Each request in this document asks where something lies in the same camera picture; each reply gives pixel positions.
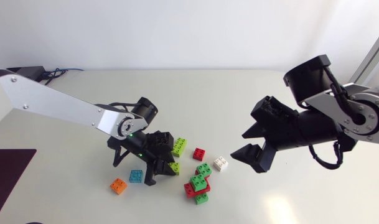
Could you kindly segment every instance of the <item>white wall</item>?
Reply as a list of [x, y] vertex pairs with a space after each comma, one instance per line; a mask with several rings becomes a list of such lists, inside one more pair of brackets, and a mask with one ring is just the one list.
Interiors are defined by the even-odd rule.
[[347, 81], [379, 0], [0, 0], [0, 68], [262, 68], [327, 54]]

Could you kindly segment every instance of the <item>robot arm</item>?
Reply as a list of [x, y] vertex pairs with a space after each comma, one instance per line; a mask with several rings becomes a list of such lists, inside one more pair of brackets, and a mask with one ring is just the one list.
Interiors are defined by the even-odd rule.
[[0, 120], [18, 109], [99, 129], [111, 137], [108, 147], [115, 150], [113, 166], [129, 153], [147, 164], [144, 183], [154, 185], [155, 175], [175, 175], [168, 165], [174, 162], [170, 133], [145, 134], [142, 130], [157, 115], [157, 108], [148, 99], [135, 104], [111, 103], [93, 105], [53, 90], [9, 70], [0, 70]]
[[[257, 122], [242, 136], [265, 138], [265, 144], [248, 144], [232, 153], [234, 159], [258, 172], [271, 167], [280, 150], [308, 146], [313, 158], [327, 169], [337, 169], [343, 152], [351, 151], [358, 140], [379, 143], [379, 86], [340, 86], [329, 70], [326, 55], [318, 56], [285, 74], [284, 81], [306, 109], [299, 113], [267, 96], [251, 112]], [[335, 141], [336, 164], [320, 159], [313, 145]]]
[[13, 109], [94, 127], [119, 140], [148, 126], [143, 117], [129, 111], [93, 105], [0, 70], [0, 120]]

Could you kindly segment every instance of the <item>orange lego brick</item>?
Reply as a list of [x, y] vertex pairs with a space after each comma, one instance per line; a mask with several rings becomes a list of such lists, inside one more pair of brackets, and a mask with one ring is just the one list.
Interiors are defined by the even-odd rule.
[[111, 185], [110, 185], [110, 188], [112, 190], [114, 190], [117, 194], [121, 194], [125, 188], [127, 187], [127, 184], [120, 180], [119, 178], [117, 178]]

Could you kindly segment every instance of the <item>metal frame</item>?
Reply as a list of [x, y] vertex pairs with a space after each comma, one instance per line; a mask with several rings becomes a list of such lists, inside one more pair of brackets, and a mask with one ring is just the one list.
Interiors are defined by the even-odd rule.
[[350, 83], [366, 85], [379, 68], [379, 37], [350, 79]]
[[90, 126], [119, 140], [148, 125], [137, 114], [105, 110], [12, 73], [0, 77], [0, 121], [13, 109]]

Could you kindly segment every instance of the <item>aluminum arm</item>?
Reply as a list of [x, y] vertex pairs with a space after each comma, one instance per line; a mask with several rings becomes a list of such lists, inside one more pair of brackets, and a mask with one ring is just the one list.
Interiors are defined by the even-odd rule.
[[90, 126], [119, 140], [148, 126], [136, 114], [115, 108], [106, 110], [9, 70], [0, 70], [0, 121], [13, 109]]
[[345, 128], [344, 133], [351, 138], [379, 143], [379, 86], [369, 88], [351, 83], [344, 88], [351, 99], [349, 101], [351, 107], [365, 118], [364, 123], [354, 123], [337, 104], [331, 90], [316, 94], [304, 101], [342, 125]]

